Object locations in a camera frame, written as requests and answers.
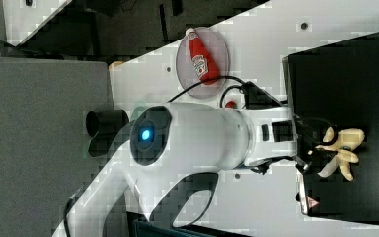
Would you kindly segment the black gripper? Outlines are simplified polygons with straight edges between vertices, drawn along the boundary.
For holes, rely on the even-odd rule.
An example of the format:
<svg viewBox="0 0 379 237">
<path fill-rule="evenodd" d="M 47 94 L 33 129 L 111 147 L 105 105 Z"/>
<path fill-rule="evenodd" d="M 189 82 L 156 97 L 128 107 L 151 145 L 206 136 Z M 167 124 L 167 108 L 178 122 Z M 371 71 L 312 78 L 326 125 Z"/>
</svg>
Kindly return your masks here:
<svg viewBox="0 0 379 237">
<path fill-rule="evenodd" d="M 333 145 L 338 138 L 337 127 L 323 118 L 295 118 L 297 132 L 296 168 L 301 174 L 317 174 L 337 154 L 324 149 Z M 335 136 L 324 140 L 326 131 L 331 128 Z"/>
</svg>

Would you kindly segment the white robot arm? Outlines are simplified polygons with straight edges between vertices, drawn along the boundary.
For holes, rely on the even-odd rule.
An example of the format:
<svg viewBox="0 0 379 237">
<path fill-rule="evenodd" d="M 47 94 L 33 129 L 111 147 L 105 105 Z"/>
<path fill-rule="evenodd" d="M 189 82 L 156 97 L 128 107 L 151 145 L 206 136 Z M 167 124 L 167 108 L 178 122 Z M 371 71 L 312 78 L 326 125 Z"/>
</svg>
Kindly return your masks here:
<svg viewBox="0 0 379 237">
<path fill-rule="evenodd" d="M 196 103 L 145 109 L 108 150 L 109 160 L 51 237 L 103 237 L 108 214 L 126 190 L 161 229 L 191 225 L 210 206 L 222 171 L 264 169 L 282 159 L 301 173 L 317 160 L 302 154 L 300 118 L 288 106 L 247 110 Z"/>
</svg>

